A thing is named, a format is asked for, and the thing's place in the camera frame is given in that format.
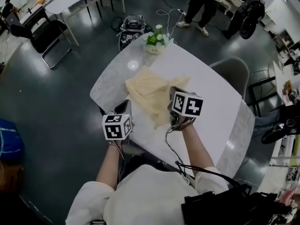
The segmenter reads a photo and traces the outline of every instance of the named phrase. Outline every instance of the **marble table top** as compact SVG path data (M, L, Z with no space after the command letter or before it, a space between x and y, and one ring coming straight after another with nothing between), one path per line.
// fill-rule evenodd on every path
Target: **marble table top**
M125 81L143 67L150 67L158 55L144 51L142 38L132 42L106 67L90 92L90 97L104 111L124 101L128 96ZM216 167L224 175L233 177L248 150L255 117L242 100L232 132Z

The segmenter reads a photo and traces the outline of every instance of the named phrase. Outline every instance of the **blue bag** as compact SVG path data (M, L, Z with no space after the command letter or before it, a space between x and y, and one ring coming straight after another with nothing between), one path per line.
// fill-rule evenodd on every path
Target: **blue bag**
M0 119L0 143L1 159L21 158L24 144L14 123Z

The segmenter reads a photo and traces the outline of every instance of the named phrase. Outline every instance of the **dark floor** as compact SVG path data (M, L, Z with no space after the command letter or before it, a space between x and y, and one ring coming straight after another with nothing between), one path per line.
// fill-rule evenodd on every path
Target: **dark floor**
M166 1L186 11L189 0ZM119 0L114 0L114 6L120 11ZM162 24L166 28L167 16L156 14L158 9L170 10L162 0L125 0L125 6L127 15L143 15L150 25ZM124 15L101 8L101 20L96 6L90 7L90 11L91 19L88 12L82 10L69 20L81 46L73 46L73 51L54 70L50 70L40 54L26 42L12 57L0 80L0 117L16 123L25 143L22 198L58 225L64 224L82 184L95 179L107 148L102 116L90 98L90 90L119 53L118 37L110 26L113 17ZM180 14L173 11L170 30L179 17ZM210 22L221 30L229 23L230 18L221 11ZM275 45L262 27L258 26L249 40L236 35L229 41L219 29L207 26L210 36L204 37L194 26L175 28L173 37L179 46L207 64L237 56L254 72L268 69L276 58ZM53 52L49 57L56 58L57 54ZM254 83L265 77L266 71L258 72L251 80ZM259 98L270 88L272 86L267 84L262 91L257 88L255 93ZM277 97L261 103L262 114L278 105ZM260 184L273 146L263 146L259 138L252 140L250 159L238 171L236 179Z

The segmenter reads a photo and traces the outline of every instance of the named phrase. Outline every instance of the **white sneakers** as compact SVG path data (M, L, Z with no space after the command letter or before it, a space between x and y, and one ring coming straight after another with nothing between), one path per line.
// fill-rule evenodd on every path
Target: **white sneakers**
M206 30L206 28L205 27L200 27L199 25L197 25L197 27L196 27L204 36L208 36L208 31Z
M178 22L178 23L176 23L176 26L177 27L180 27L180 28L184 28L184 27L190 27L191 26L191 24L190 23L187 23L186 21L181 21L181 22ZM197 27L196 27L204 36L208 36L209 34L208 34L208 31L206 30L206 28L205 27L203 27L203 28L201 28L199 25L197 25Z
M177 27L180 27L180 28L183 28L183 27L190 27L191 26L191 24L190 23L187 23L186 21L181 21L181 22L178 22L178 23L176 23L176 26Z

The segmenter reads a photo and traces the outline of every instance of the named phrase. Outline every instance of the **flower pot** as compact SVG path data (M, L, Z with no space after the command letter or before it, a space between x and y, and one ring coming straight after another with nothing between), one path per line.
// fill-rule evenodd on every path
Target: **flower pot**
M165 46L154 46L154 45L146 45L146 52L152 54L159 54L162 53L165 49Z

